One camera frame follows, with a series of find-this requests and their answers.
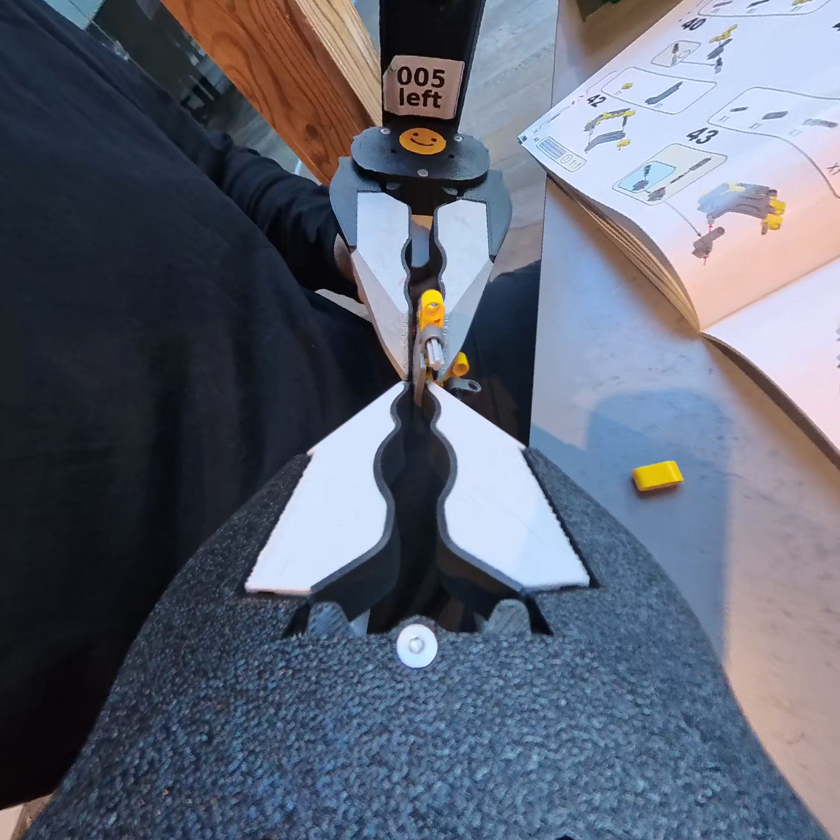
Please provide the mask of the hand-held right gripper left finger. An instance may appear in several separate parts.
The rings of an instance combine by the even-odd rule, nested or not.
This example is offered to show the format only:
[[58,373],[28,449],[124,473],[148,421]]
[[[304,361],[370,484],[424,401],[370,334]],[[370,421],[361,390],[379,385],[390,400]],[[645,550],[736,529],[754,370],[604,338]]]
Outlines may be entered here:
[[245,583],[249,594],[315,595],[385,535],[375,456],[396,431],[405,383],[392,386],[308,451],[308,463]]

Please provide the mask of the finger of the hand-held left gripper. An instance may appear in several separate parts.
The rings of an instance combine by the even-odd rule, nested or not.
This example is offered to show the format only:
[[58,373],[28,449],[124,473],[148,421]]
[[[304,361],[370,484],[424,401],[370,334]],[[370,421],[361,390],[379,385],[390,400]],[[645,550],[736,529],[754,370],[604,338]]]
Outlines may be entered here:
[[444,259],[444,341],[463,343],[490,275],[487,205],[459,199],[439,207],[434,236]]
[[381,345],[400,378],[411,379],[415,306],[405,252],[411,211],[391,196],[357,196],[353,271]]

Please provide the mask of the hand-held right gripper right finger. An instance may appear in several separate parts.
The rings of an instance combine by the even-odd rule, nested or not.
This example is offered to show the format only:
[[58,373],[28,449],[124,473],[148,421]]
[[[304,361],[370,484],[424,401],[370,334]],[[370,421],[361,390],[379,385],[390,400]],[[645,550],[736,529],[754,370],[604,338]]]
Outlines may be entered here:
[[426,396],[448,465],[438,517],[451,552],[520,594],[588,587],[524,446],[442,386],[427,385]]

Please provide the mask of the grey yellow brick assembly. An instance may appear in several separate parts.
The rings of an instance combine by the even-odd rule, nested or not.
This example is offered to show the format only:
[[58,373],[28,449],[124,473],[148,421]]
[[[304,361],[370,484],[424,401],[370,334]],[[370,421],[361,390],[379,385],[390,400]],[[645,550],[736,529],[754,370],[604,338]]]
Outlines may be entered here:
[[439,384],[460,401],[481,391],[480,384],[467,376],[469,362],[463,351],[446,361],[444,325],[443,294],[435,289],[424,291],[416,305],[412,356],[413,402],[417,409],[424,404],[429,382]]

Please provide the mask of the small yellow two-hole brick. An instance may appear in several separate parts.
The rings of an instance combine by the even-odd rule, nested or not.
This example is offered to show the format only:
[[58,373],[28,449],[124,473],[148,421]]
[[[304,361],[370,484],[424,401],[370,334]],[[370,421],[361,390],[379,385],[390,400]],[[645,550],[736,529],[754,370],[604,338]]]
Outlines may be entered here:
[[633,483],[639,492],[664,490],[684,481],[677,463],[670,459],[636,467],[632,471]]

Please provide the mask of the wooden beam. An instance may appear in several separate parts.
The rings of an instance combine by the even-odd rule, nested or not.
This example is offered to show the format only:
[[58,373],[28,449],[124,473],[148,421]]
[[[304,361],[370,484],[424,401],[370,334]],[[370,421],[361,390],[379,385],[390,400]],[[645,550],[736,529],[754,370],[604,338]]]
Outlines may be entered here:
[[164,1],[321,183],[382,123],[381,60],[351,1]]

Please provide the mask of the green plastic bin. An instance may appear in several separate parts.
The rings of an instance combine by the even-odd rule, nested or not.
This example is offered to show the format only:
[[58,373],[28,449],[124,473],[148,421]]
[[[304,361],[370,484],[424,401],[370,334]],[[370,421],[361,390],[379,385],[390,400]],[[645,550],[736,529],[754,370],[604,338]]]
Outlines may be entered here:
[[658,1],[576,1],[581,20],[584,22],[598,15],[600,15],[599,19],[603,18],[604,15],[601,14],[603,9],[607,11],[618,9],[625,13],[636,12],[639,9],[645,10],[658,4]]

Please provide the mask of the open instruction booklet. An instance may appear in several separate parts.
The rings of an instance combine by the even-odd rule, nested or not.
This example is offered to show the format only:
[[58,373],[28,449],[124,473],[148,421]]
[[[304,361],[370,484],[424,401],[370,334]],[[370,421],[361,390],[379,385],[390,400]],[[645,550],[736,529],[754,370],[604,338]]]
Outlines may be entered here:
[[622,2],[520,143],[838,451],[838,2]]

